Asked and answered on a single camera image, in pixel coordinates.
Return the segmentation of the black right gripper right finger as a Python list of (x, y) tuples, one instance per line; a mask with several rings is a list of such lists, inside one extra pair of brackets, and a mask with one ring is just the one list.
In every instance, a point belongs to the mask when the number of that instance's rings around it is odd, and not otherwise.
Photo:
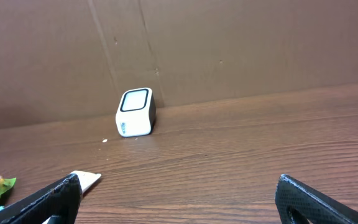
[(358, 212), (312, 187), (282, 174), (275, 190), (282, 223), (358, 223)]

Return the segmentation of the white tube with gold cap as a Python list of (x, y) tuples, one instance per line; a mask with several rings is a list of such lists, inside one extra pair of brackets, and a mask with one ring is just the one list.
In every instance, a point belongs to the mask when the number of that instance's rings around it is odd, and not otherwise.
[(74, 170), (71, 174), (76, 174), (79, 178), (82, 194), (84, 194), (93, 184), (95, 184), (101, 177), (101, 174), (92, 172), (85, 172)]

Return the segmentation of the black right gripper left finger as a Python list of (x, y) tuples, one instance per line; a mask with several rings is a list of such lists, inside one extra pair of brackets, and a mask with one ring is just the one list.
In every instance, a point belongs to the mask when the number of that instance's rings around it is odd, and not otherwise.
[(80, 179), (69, 174), (1, 210), (0, 224), (74, 223), (81, 200)]

